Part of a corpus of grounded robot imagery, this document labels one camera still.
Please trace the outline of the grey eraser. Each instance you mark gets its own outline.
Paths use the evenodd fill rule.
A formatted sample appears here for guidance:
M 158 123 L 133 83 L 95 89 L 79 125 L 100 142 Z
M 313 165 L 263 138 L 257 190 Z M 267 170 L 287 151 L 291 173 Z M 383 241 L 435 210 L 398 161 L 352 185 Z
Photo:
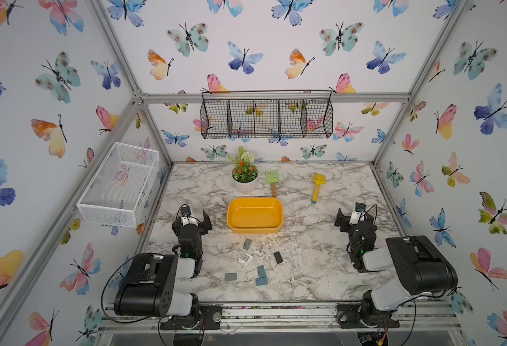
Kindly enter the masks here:
M 249 250 L 252 245 L 252 242 L 253 241 L 251 239 L 245 239 L 242 245 L 242 249 Z
M 236 281 L 237 280 L 237 273 L 236 272 L 227 272 L 224 274 L 224 279 L 226 281 Z

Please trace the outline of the white label eraser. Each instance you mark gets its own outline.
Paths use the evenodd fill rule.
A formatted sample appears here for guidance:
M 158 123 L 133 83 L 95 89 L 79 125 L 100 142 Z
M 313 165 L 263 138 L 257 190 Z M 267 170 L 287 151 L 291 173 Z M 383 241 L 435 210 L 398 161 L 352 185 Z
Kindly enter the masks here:
M 253 259 L 252 255 L 250 255 L 249 253 L 245 253 L 243 256 L 241 256 L 238 259 L 238 263 L 245 268 L 245 267 L 249 266 L 252 259 Z

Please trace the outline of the yellow plastic storage box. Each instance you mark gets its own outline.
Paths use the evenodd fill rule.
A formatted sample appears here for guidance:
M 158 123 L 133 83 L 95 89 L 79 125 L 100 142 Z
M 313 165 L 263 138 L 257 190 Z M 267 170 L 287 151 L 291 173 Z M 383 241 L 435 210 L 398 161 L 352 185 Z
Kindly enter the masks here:
M 275 234 L 284 223 L 284 208 L 276 198 L 236 198 L 227 209 L 227 225 L 236 234 Z

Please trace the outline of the teal eraser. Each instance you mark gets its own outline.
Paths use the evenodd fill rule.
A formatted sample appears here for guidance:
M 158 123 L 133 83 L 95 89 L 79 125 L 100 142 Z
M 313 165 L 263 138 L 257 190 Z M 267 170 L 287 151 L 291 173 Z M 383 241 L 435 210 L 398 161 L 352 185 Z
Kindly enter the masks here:
M 256 286 L 262 286 L 262 285 L 267 285 L 267 284 L 268 284 L 268 278 L 267 277 L 256 278 Z
M 257 267 L 257 271 L 258 271 L 259 278 L 266 278 L 266 270 L 263 265 L 259 265 Z

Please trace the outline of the black eraser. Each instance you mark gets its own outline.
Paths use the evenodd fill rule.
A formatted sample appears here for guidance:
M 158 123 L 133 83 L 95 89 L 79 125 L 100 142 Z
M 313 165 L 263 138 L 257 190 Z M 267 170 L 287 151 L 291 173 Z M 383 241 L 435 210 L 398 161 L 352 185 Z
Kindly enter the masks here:
M 275 252 L 274 253 L 274 258 L 275 258 L 277 264 L 281 264 L 281 263 L 284 262 L 284 260 L 283 260 L 282 255 L 281 255 L 280 252 Z

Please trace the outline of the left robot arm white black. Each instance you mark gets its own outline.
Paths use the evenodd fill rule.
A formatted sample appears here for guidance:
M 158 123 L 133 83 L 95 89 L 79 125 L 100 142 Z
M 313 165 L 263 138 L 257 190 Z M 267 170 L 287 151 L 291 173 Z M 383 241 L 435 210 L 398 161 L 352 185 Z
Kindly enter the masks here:
M 178 216 L 172 225 L 178 238 L 174 253 L 142 252 L 126 261 L 128 271 L 115 295 L 113 310 L 134 322 L 156 317 L 161 330 L 218 330 L 222 321 L 220 305 L 202 304 L 196 294 L 175 290 L 178 279 L 200 274 L 203 264 L 201 237 L 212 230 L 207 213 L 203 219 Z

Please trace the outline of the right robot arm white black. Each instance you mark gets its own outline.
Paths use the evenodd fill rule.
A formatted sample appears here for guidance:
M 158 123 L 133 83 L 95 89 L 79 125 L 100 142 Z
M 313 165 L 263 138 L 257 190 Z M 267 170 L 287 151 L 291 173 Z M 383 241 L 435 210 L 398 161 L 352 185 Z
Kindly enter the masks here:
M 342 329 L 398 328 L 393 315 L 405 304 L 424 296 L 438 299 L 457 287 L 453 266 L 426 236 L 392 237 L 376 247 L 376 217 L 357 205 L 351 215 L 338 210 L 334 225 L 349 238 L 347 255 L 360 273 L 393 268 L 396 277 L 379 288 L 366 291 L 360 302 L 339 304 L 337 322 Z

